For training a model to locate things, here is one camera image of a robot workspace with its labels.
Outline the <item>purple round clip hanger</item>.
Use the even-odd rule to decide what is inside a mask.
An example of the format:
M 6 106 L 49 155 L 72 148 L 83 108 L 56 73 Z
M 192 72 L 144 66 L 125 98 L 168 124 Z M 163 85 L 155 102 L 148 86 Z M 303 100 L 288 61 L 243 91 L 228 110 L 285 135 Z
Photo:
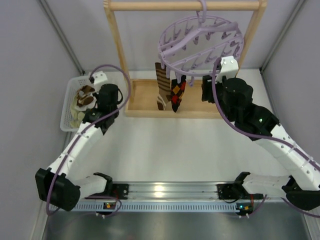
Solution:
M 244 37 L 236 21 L 208 14 L 207 3 L 202 0 L 202 10 L 169 25 L 160 35 L 157 50 L 160 69 L 167 78 L 174 73 L 178 82 L 182 76 L 191 78 L 211 70 L 218 58 L 240 58 Z

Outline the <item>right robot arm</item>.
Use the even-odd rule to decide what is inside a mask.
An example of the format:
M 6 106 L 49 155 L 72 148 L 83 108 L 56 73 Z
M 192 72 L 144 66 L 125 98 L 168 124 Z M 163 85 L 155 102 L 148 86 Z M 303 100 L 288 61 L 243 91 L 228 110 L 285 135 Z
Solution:
M 253 103 L 253 88 L 243 79 L 210 75 L 202 78 L 204 102 L 216 105 L 225 122 L 269 152 L 287 171 L 285 176 L 241 172 L 233 182 L 239 197 L 260 194 L 285 198 L 304 211 L 320 205 L 320 165 L 288 135 L 279 119 L 264 106 Z

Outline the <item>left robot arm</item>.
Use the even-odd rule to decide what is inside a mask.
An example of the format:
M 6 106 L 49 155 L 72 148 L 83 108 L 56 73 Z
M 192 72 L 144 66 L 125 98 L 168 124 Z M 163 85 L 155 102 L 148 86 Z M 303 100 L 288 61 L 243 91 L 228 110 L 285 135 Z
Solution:
M 97 106 L 85 112 L 71 143 L 48 168 L 35 174 L 40 200 L 65 211 L 71 211 L 80 199 L 113 194 L 111 176 L 94 172 L 80 178 L 78 172 L 89 162 L 90 149 L 115 122 L 123 101 L 122 92 L 112 83 L 102 85 L 96 97 Z

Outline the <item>white sock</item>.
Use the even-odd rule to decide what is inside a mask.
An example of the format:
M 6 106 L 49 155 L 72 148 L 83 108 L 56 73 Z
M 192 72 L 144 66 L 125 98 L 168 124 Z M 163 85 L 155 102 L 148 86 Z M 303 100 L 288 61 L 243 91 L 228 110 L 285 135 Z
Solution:
M 84 94 L 82 91 L 76 94 L 76 109 L 80 112 L 84 112 L 87 109 L 92 109 L 97 102 L 97 99 L 93 96 L 92 93 Z

